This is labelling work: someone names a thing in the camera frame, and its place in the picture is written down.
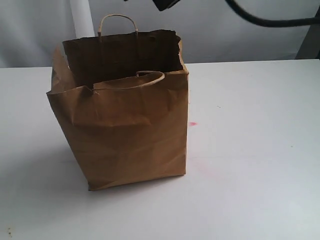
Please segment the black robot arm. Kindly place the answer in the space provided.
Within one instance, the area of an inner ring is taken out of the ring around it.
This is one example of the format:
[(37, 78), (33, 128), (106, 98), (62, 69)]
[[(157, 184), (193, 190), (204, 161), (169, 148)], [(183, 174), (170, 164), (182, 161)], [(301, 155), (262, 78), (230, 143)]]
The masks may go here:
[(180, 0), (152, 0), (156, 8), (162, 12), (164, 10), (172, 8), (176, 5)]

